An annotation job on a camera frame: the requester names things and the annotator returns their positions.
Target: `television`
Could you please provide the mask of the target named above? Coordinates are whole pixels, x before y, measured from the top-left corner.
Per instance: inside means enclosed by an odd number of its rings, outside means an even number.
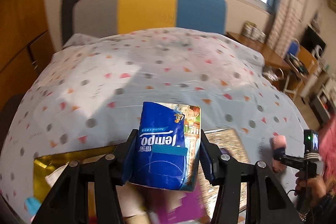
[[[300,45],[309,52],[312,52],[312,50],[315,49],[316,45],[320,45],[323,53],[326,47],[326,44],[323,42],[320,36],[309,26],[307,26],[303,34]]]

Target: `person's hand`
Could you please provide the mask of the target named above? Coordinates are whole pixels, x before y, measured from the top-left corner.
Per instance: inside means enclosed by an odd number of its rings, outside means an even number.
[[[297,193],[305,187],[311,188],[311,207],[315,207],[319,200],[327,194],[326,185],[324,184],[323,178],[320,175],[317,175],[315,178],[307,179],[307,181],[297,178],[295,183],[296,187],[294,195],[297,195]]]

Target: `screw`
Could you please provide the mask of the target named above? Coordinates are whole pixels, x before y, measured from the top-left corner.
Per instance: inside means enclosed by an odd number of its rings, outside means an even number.
[[[266,163],[262,160],[258,161],[257,165],[261,168],[265,168],[266,167]]]
[[[78,161],[76,161],[76,160],[72,160],[72,161],[70,161],[70,163],[69,163],[69,166],[70,167],[76,167],[78,165]]]
[[[220,157],[222,160],[229,160],[230,156],[228,154],[222,154]]]
[[[114,154],[107,154],[106,156],[105,156],[105,159],[107,159],[107,160],[113,160],[115,158],[115,155]]]

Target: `white patterned bedsheet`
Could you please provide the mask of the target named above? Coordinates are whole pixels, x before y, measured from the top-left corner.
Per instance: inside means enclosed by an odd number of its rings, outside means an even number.
[[[24,96],[0,158],[0,189],[26,222],[33,160],[125,141],[139,127],[142,102],[198,105],[202,128],[236,129],[252,163],[270,163],[270,138],[303,154],[298,109],[261,76],[262,55],[227,37],[180,28],[102,39],[75,34]],[[288,168],[281,181],[295,187]]]

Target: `gold wrapping paper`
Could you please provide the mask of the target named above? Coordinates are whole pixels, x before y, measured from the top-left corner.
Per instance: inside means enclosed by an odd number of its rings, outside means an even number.
[[[218,145],[219,148],[224,148],[237,161],[249,163],[247,153],[241,143],[236,131],[232,128],[223,128],[216,130],[205,131],[210,143]],[[210,218],[212,218],[215,209],[219,186],[212,186],[205,179],[201,164],[198,167],[198,179],[201,186],[202,198],[205,209]],[[246,183],[241,184],[239,212],[246,209],[247,189]]]
[[[116,146],[106,146],[36,158],[34,160],[33,176],[34,197],[41,203],[43,202],[51,189],[44,178],[54,172],[57,168],[65,165],[71,160],[82,162],[87,158],[112,153],[115,148]]]

